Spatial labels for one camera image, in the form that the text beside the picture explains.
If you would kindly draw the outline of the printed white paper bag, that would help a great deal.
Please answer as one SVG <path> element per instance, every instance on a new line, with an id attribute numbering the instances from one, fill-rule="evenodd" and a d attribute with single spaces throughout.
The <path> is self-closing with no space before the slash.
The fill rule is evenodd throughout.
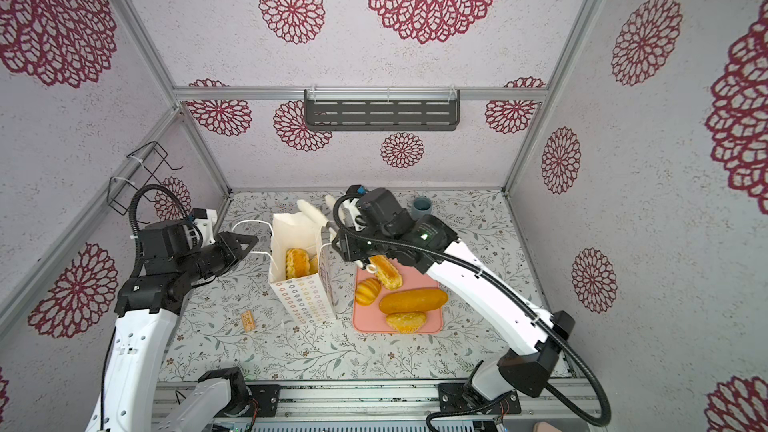
<path id="1" fill-rule="evenodd" d="M 268 283 L 299 324 L 333 321 L 328 279 L 330 242 L 324 239 L 329 220 L 308 202 L 297 213 L 276 213 L 271 232 Z"/>

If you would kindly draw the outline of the steel tongs with cream tips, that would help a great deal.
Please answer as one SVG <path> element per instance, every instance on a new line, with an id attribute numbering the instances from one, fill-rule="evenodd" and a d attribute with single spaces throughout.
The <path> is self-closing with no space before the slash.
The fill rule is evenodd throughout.
<path id="1" fill-rule="evenodd" d="M 340 206 L 338 215 L 342 221 L 346 221 L 347 218 L 350 218 L 352 227 L 354 227 L 356 231 L 361 231 L 364 226 L 362 225 L 362 222 L 359 221 L 360 213 L 356 204 L 357 198 L 345 200 Z M 330 220 L 319 208 L 304 199 L 299 199 L 297 201 L 297 206 L 299 211 L 306 217 L 321 228 L 326 228 L 331 239 L 336 237 L 338 230 L 336 229 L 335 222 Z"/>

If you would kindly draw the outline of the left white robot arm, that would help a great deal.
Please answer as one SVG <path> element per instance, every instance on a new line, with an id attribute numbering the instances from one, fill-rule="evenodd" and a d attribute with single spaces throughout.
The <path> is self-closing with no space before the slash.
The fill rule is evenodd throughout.
<path id="1" fill-rule="evenodd" d="M 158 376 L 185 296 L 201 280 L 234 268 L 256 246 L 254 235 L 214 233 L 215 218 L 150 224 L 134 233 L 137 268 L 121 287 L 111 346 L 90 431 L 150 431 Z"/>

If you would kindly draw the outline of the long striped bread roll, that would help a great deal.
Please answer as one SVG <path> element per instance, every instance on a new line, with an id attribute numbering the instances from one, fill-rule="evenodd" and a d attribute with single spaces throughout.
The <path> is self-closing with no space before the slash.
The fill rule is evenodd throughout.
<path id="1" fill-rule="evenodd" d="M 310 256 L 301 248 L 289 248 L 285 257 L 285 278 L 292 280 L 306 277 L 309 274 Z"/>

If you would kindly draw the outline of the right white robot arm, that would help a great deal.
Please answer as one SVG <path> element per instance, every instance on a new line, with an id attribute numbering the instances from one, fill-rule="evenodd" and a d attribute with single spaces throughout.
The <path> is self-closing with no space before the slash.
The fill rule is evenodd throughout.
<path id="1" fill-rule="evenodd" d="M 541 395 L 575 327 L 570 314 L 533 304 L 483 264 L 449 225 L 431 214 L 413 219 L 385 188 L 352 186 L 330 209 L 337 229 L 332 246 L 345 261 L 363 265 L 385 255 L 415 268 L 463 299 L 507 343 L 506 353 L 472 372 L 475 394 Z"/>

